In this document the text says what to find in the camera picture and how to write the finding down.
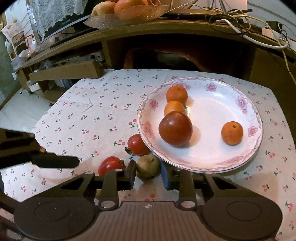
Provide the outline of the white floral plate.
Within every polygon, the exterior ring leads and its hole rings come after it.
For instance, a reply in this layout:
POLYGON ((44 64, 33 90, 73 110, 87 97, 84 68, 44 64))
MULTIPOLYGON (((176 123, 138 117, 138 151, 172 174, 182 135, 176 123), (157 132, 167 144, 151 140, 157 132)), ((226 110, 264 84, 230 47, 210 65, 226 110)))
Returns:
POLYGON ((174 79, 153 89, 139 106, 137 127, 143 142, 159 158, 198 173, 222 173, 243 166, 256 154, 263 136, 262 120, 253 102, 234 86, 206 77, 174 79), (192 138, 184 147, 174 147, 159 135, 166 92, 175 85, 188 93, 186 114, 193 125, 192 138), (243 128, 243 138, 234 146, 221 137, 222 126, 229 121, 243 128))

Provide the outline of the oval red tomato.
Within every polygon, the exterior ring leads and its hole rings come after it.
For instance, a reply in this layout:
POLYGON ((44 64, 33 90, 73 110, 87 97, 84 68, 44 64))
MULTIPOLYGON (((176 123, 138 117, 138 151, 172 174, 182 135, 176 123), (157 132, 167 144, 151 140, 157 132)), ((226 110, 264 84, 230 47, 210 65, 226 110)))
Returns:
POLYGON ((99 176, 104 176, 110 170, 124 170, 125 163, 123 160, 119 159, 116 156, 110 156, 103 160, 98 168, 99 176))

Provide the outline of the wooden TV stand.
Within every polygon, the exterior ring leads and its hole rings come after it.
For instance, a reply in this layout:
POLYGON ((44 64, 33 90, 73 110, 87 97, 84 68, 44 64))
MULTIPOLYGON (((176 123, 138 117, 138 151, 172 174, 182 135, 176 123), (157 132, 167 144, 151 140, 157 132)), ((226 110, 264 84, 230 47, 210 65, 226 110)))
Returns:
POLYGON ((295 54, 277 50, 275 41, 266 36, 251 33, 250 37, 264 46, 233 35, 226 25, 160 20, 93 31, 37 54, 16 72, 22 81, 98 77, 98 64, 92 60, 81 59, 39 74, 33 67, 46 60, 81 58, 102 50, 106 65, 116 70, 162 68, 227 74, 270 88, 281 105, 291 107, 295 103, 295 54))

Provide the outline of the black television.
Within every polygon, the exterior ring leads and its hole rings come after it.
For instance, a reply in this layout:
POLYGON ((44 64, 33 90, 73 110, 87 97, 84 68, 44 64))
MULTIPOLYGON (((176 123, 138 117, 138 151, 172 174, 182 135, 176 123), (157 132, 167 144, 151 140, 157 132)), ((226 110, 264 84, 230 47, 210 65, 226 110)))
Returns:
POLYGON ((91 2, 87 4, 87 6, 86 6, 87 12, 84 12, 84 14, 82 16, 72 16, 72 17, 68 16, 62 22, 55 24, 55 26, 49 32, 51 35, 47 36, 46 39, 44 39, 43 41, 41 41, 38 36, 34 35, 37 43, 39 43, 39 44, 44 42, 45 40, 49 39, 53 35, 61 32, 62 30, 65 30, 67 27, 70 27, 71 25, 74 25, 76 23, 86 20, 87 18, 89 18, 91 16, 91 12, 92 12, 93 8, 97 4, 101 3, 101 0, 45 0, 45 1, 91 1, 91 2))

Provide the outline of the yellow apple in bowl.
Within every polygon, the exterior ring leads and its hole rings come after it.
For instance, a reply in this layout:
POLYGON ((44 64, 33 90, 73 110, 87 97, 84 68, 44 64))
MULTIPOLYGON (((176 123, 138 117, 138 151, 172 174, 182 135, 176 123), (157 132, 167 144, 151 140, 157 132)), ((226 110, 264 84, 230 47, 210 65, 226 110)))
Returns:
POLYGON ((114 14, 115 4, 112 1, 104 1, 97 4, 91 13, 91 16, 102 15, 102 14, 114 14))

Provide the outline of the front orange in bowl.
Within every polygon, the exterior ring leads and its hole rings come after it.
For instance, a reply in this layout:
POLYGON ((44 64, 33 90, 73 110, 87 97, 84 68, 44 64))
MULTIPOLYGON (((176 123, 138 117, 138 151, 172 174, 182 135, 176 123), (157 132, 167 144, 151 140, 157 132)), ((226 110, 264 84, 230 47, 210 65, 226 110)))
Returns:
POLYGON ((120 13, 134 6, 147 6, 147 1, 144 0, 118 0, 114 7, 115 13, 120 13))

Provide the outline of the glass fruit bowl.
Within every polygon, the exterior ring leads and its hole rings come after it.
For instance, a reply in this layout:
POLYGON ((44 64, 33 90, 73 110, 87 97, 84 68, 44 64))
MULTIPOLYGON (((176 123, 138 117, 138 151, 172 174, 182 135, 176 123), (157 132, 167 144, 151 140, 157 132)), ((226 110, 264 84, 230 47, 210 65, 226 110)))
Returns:
POLYGON ((116 14, 89 17, 84 24, 95 29, 113 29, 153 21, 169 10, 169 6, 134 6, 116 14))

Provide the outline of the white lace cover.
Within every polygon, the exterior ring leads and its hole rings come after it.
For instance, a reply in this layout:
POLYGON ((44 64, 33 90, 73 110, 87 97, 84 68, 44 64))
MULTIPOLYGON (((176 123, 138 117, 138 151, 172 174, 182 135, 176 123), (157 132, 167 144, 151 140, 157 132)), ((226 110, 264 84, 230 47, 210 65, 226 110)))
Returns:
POLYGON ((49 32, 68 16, 82 16, 91 1, 26 1, 34 35, 41 41, 51 35, 49 32))

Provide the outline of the large dark red tomato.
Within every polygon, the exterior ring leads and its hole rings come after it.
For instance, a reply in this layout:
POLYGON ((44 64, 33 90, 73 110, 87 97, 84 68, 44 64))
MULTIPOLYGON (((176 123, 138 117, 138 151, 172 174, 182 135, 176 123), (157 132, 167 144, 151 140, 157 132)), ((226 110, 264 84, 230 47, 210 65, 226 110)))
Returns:
POLYGON ((159 135, 172 146, 184 146, 191 139, 193 126, 187 115, 180 111, 172 111, 161 120, 159 135))

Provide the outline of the cherry print tablecloth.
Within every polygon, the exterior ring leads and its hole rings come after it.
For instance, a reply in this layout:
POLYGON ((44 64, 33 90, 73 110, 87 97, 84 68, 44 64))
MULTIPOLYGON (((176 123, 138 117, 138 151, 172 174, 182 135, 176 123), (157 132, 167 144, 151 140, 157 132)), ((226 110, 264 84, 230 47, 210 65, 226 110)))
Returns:
POLYGON ((295 240, 295 146, 274 93, 234 77, 192 71, 133 69, 112 71, 73 85, 33 127, 49 152, 76 156, 74 169, 41 169, 32 164, 2 171, 5 194, 24 201, 116 156, 137 160, 125 148, 141 133, 153 149, 183 167, 217 171, 276 202, 283 213, 276 240, 295 240), (166 92, 172 85, 188 93, 194 144, 175 148, 159 136, 166 92))

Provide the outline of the small round red tomato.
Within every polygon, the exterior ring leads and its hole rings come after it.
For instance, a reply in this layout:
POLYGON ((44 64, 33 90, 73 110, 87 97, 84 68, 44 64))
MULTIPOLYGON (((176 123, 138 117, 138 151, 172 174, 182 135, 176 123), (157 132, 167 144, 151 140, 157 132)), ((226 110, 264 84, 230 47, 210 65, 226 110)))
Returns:
POLYGON ((150 152, 139 134, 135 134, 128 139, 125 151, 130 155, 144 156, 150 152))

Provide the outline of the large orange mandarin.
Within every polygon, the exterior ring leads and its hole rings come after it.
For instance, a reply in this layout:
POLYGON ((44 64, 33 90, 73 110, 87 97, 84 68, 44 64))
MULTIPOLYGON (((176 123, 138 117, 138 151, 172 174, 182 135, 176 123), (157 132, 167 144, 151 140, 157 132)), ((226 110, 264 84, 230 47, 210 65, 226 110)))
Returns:
POLYGON ((185 105, 188 100, 188 93, 186 89, 180 85, 172 86, 166 92, 166 101, 178 101, 185 105))

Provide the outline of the green-brown kiwi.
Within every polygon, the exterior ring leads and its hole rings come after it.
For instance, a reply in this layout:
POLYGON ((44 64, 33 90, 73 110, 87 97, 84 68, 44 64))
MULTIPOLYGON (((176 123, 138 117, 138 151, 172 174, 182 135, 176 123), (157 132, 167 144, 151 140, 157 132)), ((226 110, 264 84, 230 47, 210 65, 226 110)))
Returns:
POLYGON ((154 155, 144 155, 136 163, 137 175, 141 178, 150 179, 158 174, 160 160, 154 155))

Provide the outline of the orange mandarin with stem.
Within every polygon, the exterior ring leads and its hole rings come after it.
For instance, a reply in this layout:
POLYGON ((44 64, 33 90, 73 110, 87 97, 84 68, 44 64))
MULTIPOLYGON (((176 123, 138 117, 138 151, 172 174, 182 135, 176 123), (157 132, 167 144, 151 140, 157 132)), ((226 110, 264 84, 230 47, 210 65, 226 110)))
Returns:
POLYGON ((231 146, 237 145, 243 138, 242 125, 236 121, 229 121, 224 124, 221 130, 222 140, 231 146))

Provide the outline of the small orange mandarin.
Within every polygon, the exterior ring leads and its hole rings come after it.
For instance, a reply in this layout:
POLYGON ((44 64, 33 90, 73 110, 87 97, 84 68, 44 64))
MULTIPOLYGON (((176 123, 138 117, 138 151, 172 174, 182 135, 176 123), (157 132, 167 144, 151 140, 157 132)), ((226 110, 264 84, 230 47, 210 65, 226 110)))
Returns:
POLYGON ((176 100, 172 100, 166 104, 165 109, 164 109, 164 116, 166 116, 167 114, 169 114, 173 111, 178 111, 183 114, 186 113, 186 109, 185 109, 184 105, 176 100))

